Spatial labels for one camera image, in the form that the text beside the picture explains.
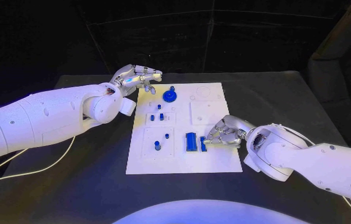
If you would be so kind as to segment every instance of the gray table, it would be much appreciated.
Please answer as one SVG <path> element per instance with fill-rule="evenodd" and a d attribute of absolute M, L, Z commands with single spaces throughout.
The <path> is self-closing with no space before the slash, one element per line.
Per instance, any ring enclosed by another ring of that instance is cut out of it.
<path fill-rule="evenodd" d="M 62 76 L 56 88 L 108 80 L 109 76 Z M 222 83 L 229 113 L 252 124 L 281 123 L 313 142 L 345 146 L 297 72 L 164 74 L 161 81 L 200 82 Z M 135 101 L 137 92 L 130 99 Z M 216 199 L 268 208 L 310 223 L 351 223 L 341 196 L 313 187 L 296 172 L 280 182 L 242 163 L 242 173 L 125 175 L 133 120 L 134 115 L 118 114 L 111 123 L 76 137 L 49 170 L 0 181 L 1 222 L 111 223 L 167 201 Z M 50 165 L 69 142 L 27 150 L 5 175 Z M 241 161 L 245 155 L 242 147 Z"/>

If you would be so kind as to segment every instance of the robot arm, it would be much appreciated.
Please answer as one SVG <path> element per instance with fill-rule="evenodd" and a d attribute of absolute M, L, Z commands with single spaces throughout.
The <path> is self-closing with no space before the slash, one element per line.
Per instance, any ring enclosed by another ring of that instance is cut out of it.
<path fill-rule="evenodd" d="M 296 171 L 317 188 L 351 197 L 348 147 L 326 143 L 309 147 L 304 142 L 309 140 L 291 129 L 276 124 L 254 127 L 229 115 L 216 123 L 203 143 L 238 148 L 241 139 L 247 141 L 248 151 L 244 162 L 257 172 L 286 181 Z"/>
<path fill-rule="evenodd" d="M 108 123 L 118 112 L 130 116 L 135 103 L 124 96 L 135 87 L 154 94 L 150 80 L 161 80 L 160 71 L 127 65 L 108 83 L 44 91 L 1 107 L 0 156 L 62 142 Z"/>

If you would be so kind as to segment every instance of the blue rectangular block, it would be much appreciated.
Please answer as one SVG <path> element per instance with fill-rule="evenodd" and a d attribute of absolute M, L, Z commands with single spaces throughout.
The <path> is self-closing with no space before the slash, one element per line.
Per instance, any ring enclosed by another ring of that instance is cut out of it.
<path fill-rule="evenodd" d="M 205 140 L 205 136 L 199 137 L 199 141 L 200 141 L 200 151 L 206 152 L 206 145 L 203 144 L 203 140 Z"/>
<path fill-rule="evenodd" d="M 195 133 L 186 133 L 186 151 L 187 152 L 196 152 L 198 146 L 196 146 L 196 134 Z"/>

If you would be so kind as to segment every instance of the white board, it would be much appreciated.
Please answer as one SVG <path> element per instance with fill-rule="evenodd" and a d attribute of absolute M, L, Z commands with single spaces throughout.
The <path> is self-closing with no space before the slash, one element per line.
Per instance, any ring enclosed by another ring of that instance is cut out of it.
<path fill-rule="evenodd" d="M 161 95 L 170 86 L 177 99 L 164 102 Z M 241 172 L 235 148 L 208 145 L 206 152 L 200 151 L 199 137 L 206 136 L 216 122 L 229 114 L 221 83 L 154 85 L 154 88 L 156 95 L 138 90 L 125 174 Z M 196 152 L 186 151 L 189 132 L 196 133 Z M 154 141 L 160 143 L 159 151 Z"/>

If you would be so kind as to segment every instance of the small blue piece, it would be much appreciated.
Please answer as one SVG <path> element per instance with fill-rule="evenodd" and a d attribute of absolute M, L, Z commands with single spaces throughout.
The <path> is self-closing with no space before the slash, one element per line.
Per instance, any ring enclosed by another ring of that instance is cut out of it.
<path fill-rule="evenodd" d="M 173 88 L 173 86 L 170 86 L 169 91 L 166 91 L 166 92 L 163 93 L 161 98 L 163 98 L 163 100 L 164 100 L 166 102 L 173 102 L 173 101 L 176 100 L 176 98 L 177 98 L 177 94 L 176 94 L 176 92 L 174 92 L 174 88 Z"/>
<path fill-rule="evenodd" d="M 186 151 L 187 152 L 196 152 L 198 146 L 196 146 L 196 134 L 195 133 L 186 133 Z"/>
<path fill-rule="evenodd" d="M 154 142 L 154 149 L 156 149 L 157 151 L 160 150 L 159 141 Z"/>
<path fill-rule="evenodd" d="M 203 140 L 205 140 L 205 136 L 199 137 L 199 141 L 200 141 L 200 151 L 206 152 L 206 145 L 203 144 Z"/>

